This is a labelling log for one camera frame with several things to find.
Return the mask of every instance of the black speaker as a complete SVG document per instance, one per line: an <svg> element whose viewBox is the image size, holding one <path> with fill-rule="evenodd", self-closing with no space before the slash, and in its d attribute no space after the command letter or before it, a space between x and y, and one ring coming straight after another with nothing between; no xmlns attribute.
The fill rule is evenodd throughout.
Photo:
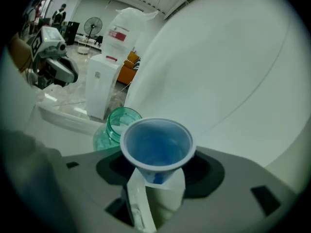
<svg viewBox="0 0 311 233"><path fill-rule="evenodd" d="M72 45L74 43L74 39L76 37L79 25L80 25L79 22L73 22L73 21L68 22L67 28L64 34L64 40L66 41L67 45Z"/></svg>

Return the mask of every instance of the water bottle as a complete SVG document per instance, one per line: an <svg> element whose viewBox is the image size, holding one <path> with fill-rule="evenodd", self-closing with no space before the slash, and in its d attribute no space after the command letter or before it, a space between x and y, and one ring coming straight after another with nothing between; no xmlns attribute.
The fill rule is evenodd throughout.
<svg viewBox="0 0 311 233"><path fill-rule="evenodd" d="M94 151L119 146L122 132L128 125L139 119L141 119L141 115L131 108L119 107L112 111L106 125L100 126L93 136Z"/></svg>

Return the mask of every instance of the person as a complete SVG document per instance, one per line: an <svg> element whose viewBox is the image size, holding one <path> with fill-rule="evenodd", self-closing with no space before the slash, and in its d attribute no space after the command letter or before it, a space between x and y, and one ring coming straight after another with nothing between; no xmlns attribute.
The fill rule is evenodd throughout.
<svg viewBox="0 0 311 233"><path fill-rule="evenodd" d="M31 35L35 27L35 10L40 4L40 0L34 0L32 6L26 11L24 15L24 26L22 31L28 32Z"/></svg>
<svg viewBox="0 0 311 233"><path fill-rule="evenodd" d="M52 16L52 27L57 28L59 30L60 26L62 25L62 22L65 20L66 18L66 4L62 4L62 6L60 7L59 10L56 10Z"/></svg>

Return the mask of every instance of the orange sofa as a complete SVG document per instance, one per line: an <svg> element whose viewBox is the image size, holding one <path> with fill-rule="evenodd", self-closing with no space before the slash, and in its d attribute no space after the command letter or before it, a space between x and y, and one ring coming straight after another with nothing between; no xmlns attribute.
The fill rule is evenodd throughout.
<svg viewBox="0 0 311 233"><path fill-rule="evenodd" d="M139 59L139 56L137 56L133 52L130 52L130 54L127 57L127 60L124 61L124 65L122 66L118 79L117 79L120 83L123 83L125 85L130 84L130 82L133 80L136 74L136 71L137 71L137 70L133 70L132 68L138 59Z"/></svg>

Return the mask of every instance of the red label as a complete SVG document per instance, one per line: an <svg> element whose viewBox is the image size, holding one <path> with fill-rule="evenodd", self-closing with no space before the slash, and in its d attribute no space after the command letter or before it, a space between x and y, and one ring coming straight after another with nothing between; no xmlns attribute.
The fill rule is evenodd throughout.
<svg viewBox="0 0 311 233"><path fill-rule="evenodd" d="M116 38L120 41L124 41L125 38L126 38L126 35L123 34L123 33L120 33L120 32L117 32L117 31L113 31L113 30L110 30L109 31L109 36L113 37L113 38Z"/></svg>

